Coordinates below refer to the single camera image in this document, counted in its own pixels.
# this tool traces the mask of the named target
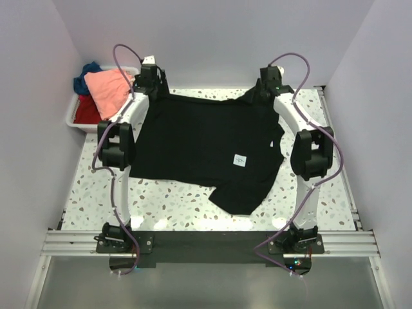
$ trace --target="black cloth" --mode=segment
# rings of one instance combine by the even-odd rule
[[[253,104],[253,94],[224,101],[170,94],[150,102],[130,176],[213,186],[209,199],[217,206],[252,213],[274,184],[284,133],[273,104]]]

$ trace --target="red cloth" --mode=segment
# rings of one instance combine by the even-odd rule
[[[79,107],[76,110],[75,124],[98,124],[102,119],[91,95],[79,95]]]

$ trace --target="white basket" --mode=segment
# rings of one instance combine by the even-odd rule
[[[116,66],[101,66],[103,71],[107,70],[112,70],[112,69],[117,69]],[[122,66],[121,67],[126,73],[135,76],[139,73],[139,70],[136,68],[133,68],[131,66]],[[74,94],[73,97],[71,98],[70,101],[70,106],[66,114],[66,123],[69,127],[77,127],[81,130],[83,130],[86,133],[97,133],[97,125],[96,124],[75,124],[74,120],[76,118],[76,111],[77,108],[79,108],[79,95]]]

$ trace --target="terrazzo tabletop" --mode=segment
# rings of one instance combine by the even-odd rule
[[[172,89],[171,92],[188,97],[225,100],[236,98],[247,89]],[[282,95],[291,101],[292,95]],[[304,89],[298,102],[312,118],[326,126],[317,90]],[[296,199],[296,176],[290,167],[290,153],[294,143],[286,122],[281,151],[285,156],[275,184],[263,203],[250,216],[227,214],[209,201],[213,187],[202,187],[176,181],[129,179],[129,210],[137,217],[140,230],[277,230],[292,216]],[[142,123],[133,129],[139,132]],[[91,160],[97,148],[97,135],[87,134],[73,185],[66,202],[62,230],[101,230],[112,215],[109,201],[109,174],[92,171]],[[338,168],[336,156],[328,174]],[[342,176],[322,185],[317,209],[319,230],[355,230],[350,200],[346,195]]]

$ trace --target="white label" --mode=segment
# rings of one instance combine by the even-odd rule
[[[246,166],[246,157],[235,154],[234,159],[233,159],[233,164],[245,167]]]

